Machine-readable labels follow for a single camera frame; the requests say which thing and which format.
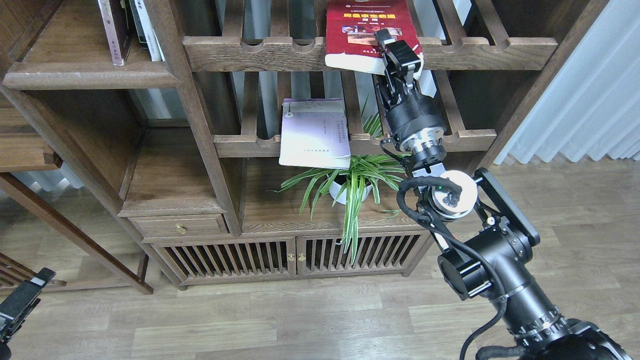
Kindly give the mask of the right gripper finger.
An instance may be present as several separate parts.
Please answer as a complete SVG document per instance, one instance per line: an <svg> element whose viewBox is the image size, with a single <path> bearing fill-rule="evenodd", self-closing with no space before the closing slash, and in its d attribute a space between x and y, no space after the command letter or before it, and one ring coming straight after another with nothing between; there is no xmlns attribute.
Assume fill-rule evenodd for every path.
<svg viewBox="0 0 640 360"><path fill-rule="evenodd" d="M406 96L406 82L402 77L392 75L390 80L386 75L375 75L377 90L382 106L386 113L402 113L403 98Z"/></svg>
<svg viewBox="0 0 640 360"><path fill-rule="evenodd" d="M384 75L391 93L407 93L414 88L414 75L422 63L404 39L395 41L388 29L375 32L381 50Z"/></svg>

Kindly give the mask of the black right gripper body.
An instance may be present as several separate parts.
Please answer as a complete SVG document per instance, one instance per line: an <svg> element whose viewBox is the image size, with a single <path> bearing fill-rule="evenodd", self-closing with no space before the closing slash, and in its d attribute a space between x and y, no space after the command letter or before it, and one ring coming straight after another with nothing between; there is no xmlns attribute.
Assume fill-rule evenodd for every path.
<svg viewBox="0 0 640 360"><path fill-rule="evenodd" d="M385 112L396 148L415 148L411 138L421 138L428 147L441 145L446 122L434 98L412 89L403 98L403 112Z"/></svg>

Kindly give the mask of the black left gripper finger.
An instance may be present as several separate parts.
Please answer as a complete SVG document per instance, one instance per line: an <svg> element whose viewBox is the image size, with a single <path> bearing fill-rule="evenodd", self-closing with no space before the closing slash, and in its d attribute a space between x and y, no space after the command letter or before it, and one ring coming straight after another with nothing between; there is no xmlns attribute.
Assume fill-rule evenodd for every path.
<svg viewBox="0 0 640 360"><path fill-rule="evenodd" d="M38 296L57 273L42 268L30 280L23 281L0 305L2 328L19 328L32 309L38 304Z"/></svg>

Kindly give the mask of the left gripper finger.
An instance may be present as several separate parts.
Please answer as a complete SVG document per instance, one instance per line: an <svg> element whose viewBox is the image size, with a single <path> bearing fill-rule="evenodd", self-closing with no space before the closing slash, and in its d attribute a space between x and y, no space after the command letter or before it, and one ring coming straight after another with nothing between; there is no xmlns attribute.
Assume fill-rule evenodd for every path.
<svg viewBox="0 0 640 360"><path fill-rule="evenodd" d="M1 347L8 347L9 341L13 338L23 324L23 317L0 317L0 344Z"/></svg>

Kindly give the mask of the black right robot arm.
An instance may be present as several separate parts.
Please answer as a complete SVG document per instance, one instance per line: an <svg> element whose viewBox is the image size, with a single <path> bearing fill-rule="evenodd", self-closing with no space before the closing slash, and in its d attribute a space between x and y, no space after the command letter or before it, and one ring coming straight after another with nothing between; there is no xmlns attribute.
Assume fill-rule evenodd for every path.
<svg viewBox="0 0 640 360"><path fill-rule="evenodd" d="M384 62L377 88L407 179L398 185L399 208L434 237L444 280L461 300L482 296L496 315L462 344L460 359L479 335L504 321L515 345L484 346L478 360L628 360L623 347L589 321L565 317L526 269L538 231L498 180L479 168L473 176L446 170L447 129L430 96L418 91L421 60L384 28L375 32Z"/></svg>

